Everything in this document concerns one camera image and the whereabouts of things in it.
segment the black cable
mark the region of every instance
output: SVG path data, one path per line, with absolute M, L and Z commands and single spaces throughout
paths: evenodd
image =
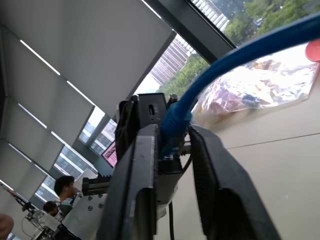
M 23 228 L 23 222 L 24 222 L 24 219 L 26 219 L 25 217 L 22 218 L 22 221 L 21 221 L 21 230 L 22 232 L 27 235 L 28 237 L 30 237 L 31 239 L 35 240 L 32 236 L 30 236 L 29 234 L 26 234 L 26 232 L 24 231 L 24 228 Z
M 190 154 L 188 161 L 186 162 L 186 164 L 184 165 L 184 167 L 182 169 L 181 177 L 185 174 L 185 172 L 187 171 L 187 169 L 190 166 L 191 162 L 192 162 L 192 155 Z
M 172 201 L 169 204 L 169 226 L 170 226 L 170 240 L 175 240 L 174 231 L 174 206 Z

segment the blue ethernet cable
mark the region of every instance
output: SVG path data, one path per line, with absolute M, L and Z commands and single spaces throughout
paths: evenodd
M 320 13 L 304 17 L 256 38 L 215 61 L 168 109 L 160 127 L 167 141 L 186 131 L 191 120 L 190 107 L 201 91 L 219 76 L 257 58 L 320 38 Z

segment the person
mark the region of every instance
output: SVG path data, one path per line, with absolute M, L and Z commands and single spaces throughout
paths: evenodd
M 6 240 L 13 228 L 14 220 L 6 214 L 0 214 L 0 240 Z
M 58 214 L 59 209 L 54 201 L 47 201 L 43 206 L 43 211 L 50 214 L 52 217 L 55 217 Z
M 72 199 L 77 194 L 74 187 L 75 178 L 73 176 L 62 176 L 55 181 L 54 191 L 60 198 L 61 203 L 67 199 Z

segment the transparent plastic wrap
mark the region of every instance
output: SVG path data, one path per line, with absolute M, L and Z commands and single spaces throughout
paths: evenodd
M 228 118 L 228 113 L 306 100 L 318 63 L 306 58 L 305 49 L 306 44 L 295 46 L 220 76 L 199 96 L 193 123 L 208 127 Z

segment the green foliage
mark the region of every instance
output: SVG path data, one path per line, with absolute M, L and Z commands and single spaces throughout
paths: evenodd
M 185 66 L 176 72 L 157 92 L 164 93 L 166 97 L 170 96 L 170 94 L 176 94 L 178 98 L 181 98 L 189 85 L 208 67 L 209 64 L 199 54 L 192 54 L 189 56 Z
M 318 0 L 255 0 L 246 2 L 245 12 L 230 20 L 224 34 L 236 45 L 292 23 L 320 10 Z M 260 26 L 254 21 L 262 19 Z

